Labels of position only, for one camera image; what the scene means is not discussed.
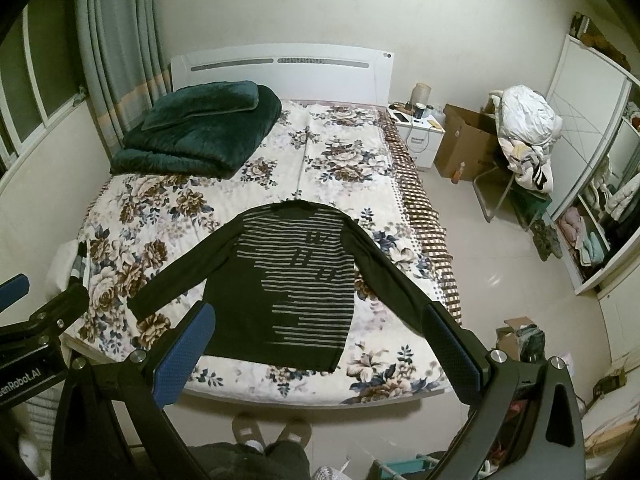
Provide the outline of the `black striped sweater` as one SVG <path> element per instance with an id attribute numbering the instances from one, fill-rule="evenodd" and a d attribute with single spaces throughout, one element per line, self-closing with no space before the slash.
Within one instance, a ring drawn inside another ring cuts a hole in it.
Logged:
<path id="1" fill-rule="evenodd" d="M 129 299 L 138 321 L 198 284 L 215 311 L 209 356 L 333 372 L 363 278 L 415 332 L 434 304 L 341 211 L 304 200 L 255 207 L 205 237 Z"/>

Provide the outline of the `chair with clothes pile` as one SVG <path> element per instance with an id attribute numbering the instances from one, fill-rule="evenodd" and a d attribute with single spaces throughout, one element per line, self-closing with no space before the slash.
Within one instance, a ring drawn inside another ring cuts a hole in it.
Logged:
<path id="1" fill-rule="evenodd" d="M 483 113 L 495 121 L 498 142 L 494 166 L 472 181 L 484 219 L 494 220 L 514 186 L 549 203 L 554 188 L 551 153 L 559 140 L 563 119 L 541 93 L 524 84 L 489 92 Z M 480 180 L 499 170 L 510 176 L 497 203 L 491 206 Z"/>

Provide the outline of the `floral bed cover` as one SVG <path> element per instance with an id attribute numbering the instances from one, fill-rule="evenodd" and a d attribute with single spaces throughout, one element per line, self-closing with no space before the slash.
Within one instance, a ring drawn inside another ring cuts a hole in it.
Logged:
<path id="1" fill-rule="evenodd" d="M 460 313 L 446 232 L 385 110 L 286 101 L 229 179 L 111 178 L 86 214 L 87 312 L 67 340 L 118 362 L 196 302 L 198 396 L 340 408 L 448 388 L 423 310 Z"/>

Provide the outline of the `grey slippers on floor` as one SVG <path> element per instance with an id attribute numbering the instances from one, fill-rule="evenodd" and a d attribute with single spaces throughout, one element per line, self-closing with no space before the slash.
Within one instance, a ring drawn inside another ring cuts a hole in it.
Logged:
<path id="1" fill-rule="evenodd" d="M 550 256 L 562 258 L 561 243 L 553 226 L 538 219 L 530 226 L 530 232 L 532 232 L 533 242 L 541 261 L 547 261 Z"/>

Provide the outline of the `white wardrobe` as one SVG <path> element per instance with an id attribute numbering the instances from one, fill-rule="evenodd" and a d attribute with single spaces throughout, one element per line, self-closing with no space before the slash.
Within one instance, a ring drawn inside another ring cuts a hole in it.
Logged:
<path id="1" fill-rule="evenodd" d="M 548 213 L 581 294 L 639 247 L 639 81 L 567 37 L 547 101 L 562 120 Z"/>

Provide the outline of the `brown cardboard box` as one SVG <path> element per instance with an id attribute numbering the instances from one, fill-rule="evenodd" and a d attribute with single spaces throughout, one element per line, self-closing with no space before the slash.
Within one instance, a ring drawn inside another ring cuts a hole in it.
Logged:
<path id="1" fill-rule="evenodd" d="M 495 119 L 451 104 L 445 106 L 444 113 L 445 134 L 434 160 L 439 174 L 450 179 L 464 165 L 461 179 L 472 181 L 495 166 Z"/>

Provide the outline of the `white nightstand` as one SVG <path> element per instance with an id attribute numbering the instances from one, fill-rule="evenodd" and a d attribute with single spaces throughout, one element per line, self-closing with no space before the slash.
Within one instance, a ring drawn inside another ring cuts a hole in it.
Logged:
<path id="1" fill-rule="evenodd" d="M 390 104 L 387 111 L 413 162 L 420 169 L 430 169 L 445 135 L 440 121 L 444 116 L 431 105 L 423 104 L 418 104 L 413 114 L 398 104 Z"/>

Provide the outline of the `dark green folded blanket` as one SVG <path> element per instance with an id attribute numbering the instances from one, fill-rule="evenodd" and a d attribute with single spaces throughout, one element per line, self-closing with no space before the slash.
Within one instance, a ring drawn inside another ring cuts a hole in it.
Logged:
<path id="1" fill-rule="evenodd" d="M 111 174 L 187 174 L 228 179 L 262 144 L 280 98 L 250 80 L 184 87 L 160 98 L 122 139 Z"/>

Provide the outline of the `grey-green curtain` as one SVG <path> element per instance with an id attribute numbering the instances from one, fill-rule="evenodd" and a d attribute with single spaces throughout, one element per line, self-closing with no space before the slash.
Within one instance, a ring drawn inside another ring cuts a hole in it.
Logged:
<path id="1" fill-rule="evenodd" d="M 79 52 L 108 154 L 170 91 L 154 0 L 75 0 Z"/>

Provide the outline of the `white headboard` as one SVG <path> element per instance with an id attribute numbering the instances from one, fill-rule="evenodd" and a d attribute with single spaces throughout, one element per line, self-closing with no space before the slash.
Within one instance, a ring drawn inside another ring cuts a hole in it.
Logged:
<path id="1" fill-rule="evenodd" d="M 384 107 L 393 53 L 339 44 L 250 44 L 190 52 L 170 60 L 172 88 L 250 80 L 280 99 Z"/>

